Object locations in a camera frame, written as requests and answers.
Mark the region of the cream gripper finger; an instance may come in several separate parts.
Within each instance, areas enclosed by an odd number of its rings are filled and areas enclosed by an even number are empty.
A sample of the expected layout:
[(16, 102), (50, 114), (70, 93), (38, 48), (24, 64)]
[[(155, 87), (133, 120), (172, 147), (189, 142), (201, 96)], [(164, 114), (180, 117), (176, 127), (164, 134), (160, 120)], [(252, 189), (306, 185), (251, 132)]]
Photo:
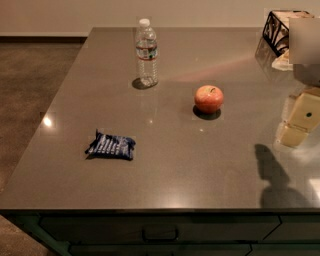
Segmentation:
[(285, 101), (276, 139), (287, 147), (299, 146), (320, 124), (320, 88), (305, 87)]

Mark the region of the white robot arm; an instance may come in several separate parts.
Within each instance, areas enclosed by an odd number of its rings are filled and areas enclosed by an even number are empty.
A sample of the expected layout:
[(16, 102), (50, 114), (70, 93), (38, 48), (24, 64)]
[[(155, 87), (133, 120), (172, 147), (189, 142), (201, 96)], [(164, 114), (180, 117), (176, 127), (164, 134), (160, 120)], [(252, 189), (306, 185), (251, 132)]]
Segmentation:
[(289, 63), (303, 87), (285, 101), (277, 140), (298, 147), (320, 124), (320, 19), (289, 19)]

